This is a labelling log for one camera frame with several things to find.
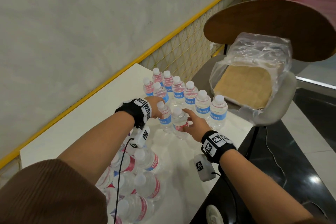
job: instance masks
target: person's right arm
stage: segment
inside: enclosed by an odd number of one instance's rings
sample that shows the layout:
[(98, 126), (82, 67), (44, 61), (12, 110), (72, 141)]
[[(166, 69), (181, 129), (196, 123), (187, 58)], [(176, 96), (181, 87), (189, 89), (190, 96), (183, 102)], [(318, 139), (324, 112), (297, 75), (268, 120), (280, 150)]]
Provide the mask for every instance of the person's right arm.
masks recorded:
[[(194, 112), (184, 109), (193, 124), (184, 131), (198, 142), (211, 130), (207, 122)], [(260, 224), (288, 224), (313, 216), (271, 177), (263, 173), (236, 150), (228, 150), (220, 159), (220, 166), (244, 201), (253, 218)]]

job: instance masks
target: gray wall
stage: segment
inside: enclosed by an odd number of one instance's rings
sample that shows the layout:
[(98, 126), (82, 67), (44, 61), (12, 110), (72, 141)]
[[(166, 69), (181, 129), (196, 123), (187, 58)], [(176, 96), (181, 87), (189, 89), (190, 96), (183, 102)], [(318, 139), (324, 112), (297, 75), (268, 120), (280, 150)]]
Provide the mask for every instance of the gray wall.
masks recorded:
[(213, 0), (0, 0), (0, 158)]

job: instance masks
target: person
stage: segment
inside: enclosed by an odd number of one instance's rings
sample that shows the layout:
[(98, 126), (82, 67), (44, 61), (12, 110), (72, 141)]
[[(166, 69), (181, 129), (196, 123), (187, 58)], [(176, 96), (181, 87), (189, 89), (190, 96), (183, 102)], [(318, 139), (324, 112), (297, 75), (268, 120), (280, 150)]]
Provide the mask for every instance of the person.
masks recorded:
[[(152, 118), (162, 118), (159, 97), (146, 97)], [(56, 159), (28, 166), (0, 190), (0, 223), (107, 223), (106, 198), (95, 183), (110, 165), (127, 134), (142, 123), (135, 101), (82, 135)], [(185, 127), (196, 141), (212, 134), (204, 119), (188, 109)], [(219, 163), (257, 223), (318, 223), (312, 215), (269, 176), (235, 149)]]

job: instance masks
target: white table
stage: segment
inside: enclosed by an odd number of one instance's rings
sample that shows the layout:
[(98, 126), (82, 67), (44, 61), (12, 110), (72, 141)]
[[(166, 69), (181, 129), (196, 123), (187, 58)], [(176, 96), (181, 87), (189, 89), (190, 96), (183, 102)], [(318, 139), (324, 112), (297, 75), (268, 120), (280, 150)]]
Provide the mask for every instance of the white table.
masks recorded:
[[(90, 128), (114, 113), (125, 100), (145, 96), (142, 79), (153, 72), (135, 64), (75, 110), (37, 137), (20, 151), (22, 167), (38, 161), (56, 158)], [(147, 145), (164, 162), (160, 178), (166, 182), (166, 195), (160, 208), (148, 223), (189, 223), (217, 179), (202, 182), (194, 167), (193, 158), (201, 153), (201, 144), (190, 136), (180, 140), (165, 134), (158, 120), (147, 123), (151, 129)], [(239, 147), (252, 124), (228, 112), (221, 133)]]

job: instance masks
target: wristband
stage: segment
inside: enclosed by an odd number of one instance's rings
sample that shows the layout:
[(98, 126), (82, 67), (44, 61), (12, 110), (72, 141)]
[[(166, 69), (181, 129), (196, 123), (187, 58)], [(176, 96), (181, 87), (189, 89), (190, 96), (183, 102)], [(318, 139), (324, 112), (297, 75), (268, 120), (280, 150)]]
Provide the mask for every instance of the wristband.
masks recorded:
[(202, 144), (202, 152), (210, 162), (217, 164), (219, 164), (219, 159), (226, 151), (231, 149), (237, 150), (229, 138), (213, 130), (204, 134)]
[(152, 108), (149, 102), (142, 98), (135, 98), (129, 101), (122, 102), (114, 113), (124, 111), (134, 118), (134, 126), (144, 128), (146, 122), (152, 116)]

